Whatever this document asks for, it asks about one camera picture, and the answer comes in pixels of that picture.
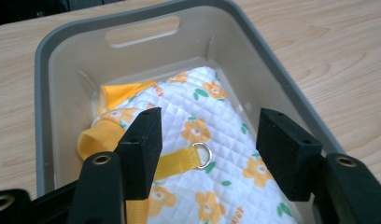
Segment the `metal d-ring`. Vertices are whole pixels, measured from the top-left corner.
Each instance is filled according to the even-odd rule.
[[[200,169],[200,170],[203,170],[205,167],[207,167],[211,161],[213,160],[213,152],[211,151],[211,148],[206,144],[206,143],[202,143],[202,142],[196,142],[196,143],[193,143],[192,144],[193,147],[202,147],[204,148],[205,150],[207,150],[208,152],[208,161],[204,164],[204,165],[201,165],[201,166],[198,166],[196,167],[197,169]]]

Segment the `wooden table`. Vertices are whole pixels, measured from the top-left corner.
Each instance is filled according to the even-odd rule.
[[[128,0],[0,26],[0,189],[36,196],[34,56],[42,38],[70,21],[163,1]],[[381,182],[381,0],[236,3],[344,150]]]

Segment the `white quilted cloth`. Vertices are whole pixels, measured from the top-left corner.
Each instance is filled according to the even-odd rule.
[[[155,106],[162,108],[162,155],[197,141],[211,147],[213,160],[204,170],[154,182],[148,223],[295,223],[255,149],[255,136],[213,69],[195,68],[159,82],[106,113],[120,116],[124,108],[136,108],[131,119],[120,121],[126,128]]]

